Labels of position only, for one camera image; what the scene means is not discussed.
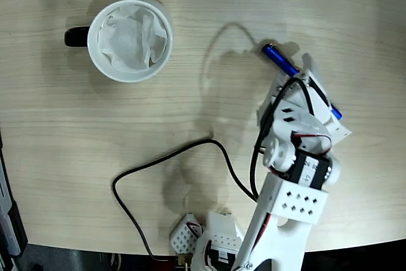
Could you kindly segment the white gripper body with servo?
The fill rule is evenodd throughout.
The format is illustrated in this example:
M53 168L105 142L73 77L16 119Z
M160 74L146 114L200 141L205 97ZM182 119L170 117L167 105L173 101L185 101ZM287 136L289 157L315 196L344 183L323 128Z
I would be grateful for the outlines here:
M326 100L323 93L317 87L317 84L311 78L311 72L300 72L298 78L302 80L308 90L310 102L313 107L315 117L322 123L327 124L332 120L332 106L331 101ZM264 102L259 106L256 112L257 123L259 124L262 115L265 113L267 106L275 100L276 96L271 96L270 89L264 99ZM303 93L299 84L293 84L283 96L283 101L289 102L297 107L308 110L305 94Z

